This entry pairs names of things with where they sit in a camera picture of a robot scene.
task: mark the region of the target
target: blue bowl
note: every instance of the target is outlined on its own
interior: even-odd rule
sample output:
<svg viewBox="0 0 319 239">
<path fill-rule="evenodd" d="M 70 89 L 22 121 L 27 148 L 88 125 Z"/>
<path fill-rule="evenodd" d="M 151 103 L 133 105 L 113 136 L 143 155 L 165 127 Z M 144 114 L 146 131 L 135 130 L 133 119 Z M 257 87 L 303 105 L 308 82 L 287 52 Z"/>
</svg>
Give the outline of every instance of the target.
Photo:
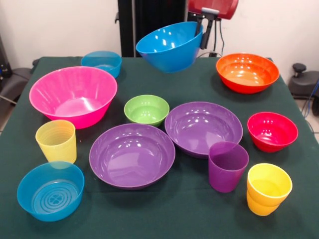
<svg viewBox="0 0 319 239">
<path fill-rule="evenodd" d="M 161 71 L 181 71 L 194 63 L 199 51 L 203 26 L 195 36 L 196 26 L 192 21 L 165 26 L 143 37 L 136 50 Z"/>
<path fill-rule="evenodd" d="M 91 66 L 109 72 L 114 78 L 121 70 L 122 58 L 112 51 L 94 51 L 81 59 L 81 66 Z"/>
<path fill-rule="evenodd" d="M 84 175 L 75 165 L 51 162 L 32 169 L 21 180 L 17 199 L 35 218 L 54 222 L 69 216 L 79 206 Z"/>
</svg>

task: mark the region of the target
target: purple bowl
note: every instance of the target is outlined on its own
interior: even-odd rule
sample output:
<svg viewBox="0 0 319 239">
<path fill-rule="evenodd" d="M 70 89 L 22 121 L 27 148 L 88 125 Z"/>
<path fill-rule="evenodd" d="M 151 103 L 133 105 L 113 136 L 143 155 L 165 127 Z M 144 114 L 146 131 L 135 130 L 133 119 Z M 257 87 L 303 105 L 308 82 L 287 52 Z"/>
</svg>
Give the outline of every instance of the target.
<svg viewBox="0 0 319 239">
<path fill-rule="evenodd" d="M 137 190 L 161 179 L 175 159 L 171 139 L 160 129 L 123 124 L 101 134 L 90 150 L 95 175 L 114 187 Z"/>
<path fill-rule="evenodd" d="M 222 141 L 239 143 L 243 126 L 228 109 L 209 102 L 190 102 L 174 108 L 166 117 L 165 129 L 185 153 L 208 158 L 209 148 Z"/>
</svg>

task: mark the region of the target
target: table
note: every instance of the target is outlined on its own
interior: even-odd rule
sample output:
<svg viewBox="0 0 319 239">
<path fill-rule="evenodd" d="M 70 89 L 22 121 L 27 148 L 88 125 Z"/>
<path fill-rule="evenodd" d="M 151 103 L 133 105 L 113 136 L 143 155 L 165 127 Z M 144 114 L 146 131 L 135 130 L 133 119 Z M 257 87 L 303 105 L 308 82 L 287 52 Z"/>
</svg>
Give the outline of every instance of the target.
<svg viewBox="0 0 319 239">
<path fill-rule="evenodd" d="M 68 218 L 44 223 L 18 204 L 16 190 L 32 168 L 45 163 L 34 135 L 48 119 L 32 108 L 28 93 L 46 73 L 80 64 L 80 57 L 43 57 L 0 137 L 0 238 L 111 238 L 111 239 L 282 239 L 319 238 L 319 147 L 282 78 L 267 90 L 241 95 L 224 86 L 215 58 L 200 58 L 188 69 L 165 74 L 141 58 L 124 58 L 118 92 L 106 115 L 96 125 L 76 131 L 76 165 L 85 175 L 79 208 Z M 154 94 L 174 107 L 209 101 L 227 107 L 243 124 L 241 145 L 250 155 L 246 173 L 236 190 L 221 194 L 208 183 L 207 160 L 176 149 L 168 174 L 140 191 L 122 191 L 100 181 L 89 166 L 89 150 L 107 129 L 128 122 L 123 107 L 133 96 Z M 263 153 L 247 131 L 247 119 L 259 111 L 284 114 L 299 128 L 298 140 L 277 153 Z M 254 215 L 246 203 L 248 169 L 261 162 L 286 170 L 293 181 L 290 196 L 268 217 Z"/>
</svg>

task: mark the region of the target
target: white wall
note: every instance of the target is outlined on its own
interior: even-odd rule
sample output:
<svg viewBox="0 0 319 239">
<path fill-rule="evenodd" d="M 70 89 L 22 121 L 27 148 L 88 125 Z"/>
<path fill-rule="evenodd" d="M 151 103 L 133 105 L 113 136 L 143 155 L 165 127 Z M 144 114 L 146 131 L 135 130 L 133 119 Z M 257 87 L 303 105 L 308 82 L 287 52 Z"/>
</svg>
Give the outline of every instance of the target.
<svg viewBox="0 0 319 239">
<path fill-rule="evenodd" d="M 0 0 L 0 35 L 13 68 L 41 56 L 121 53 L 117 0 Z"/>
<path fill-rule="evenodd" d="M 12 67 L 29 67 L 40 56 L 121 53 L 117 9 L 117 0 L 0 0 L 0 34 Z M 295 62 L 319 70 L 318 12 L 317 0 L 239 0 L 234 17 L 222 23 L 224 54 L 272 57 L 285 80 Z"/>
</svg>

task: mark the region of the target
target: orange bowl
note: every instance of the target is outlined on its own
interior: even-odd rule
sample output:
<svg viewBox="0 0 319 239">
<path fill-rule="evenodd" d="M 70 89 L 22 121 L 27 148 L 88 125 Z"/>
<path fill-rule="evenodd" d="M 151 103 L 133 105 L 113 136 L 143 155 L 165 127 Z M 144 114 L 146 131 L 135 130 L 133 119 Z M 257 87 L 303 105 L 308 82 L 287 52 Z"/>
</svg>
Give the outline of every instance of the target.
<svg viewBox="0 0 319 239">
<path fill-rule="evenodd" d="M 223 56 L 217 61 L 216 67 L 222 82 L 233 91 L 243 94 L 263 91 L 280 75 L 271 60 L 248 53 Z"/>
</svg>

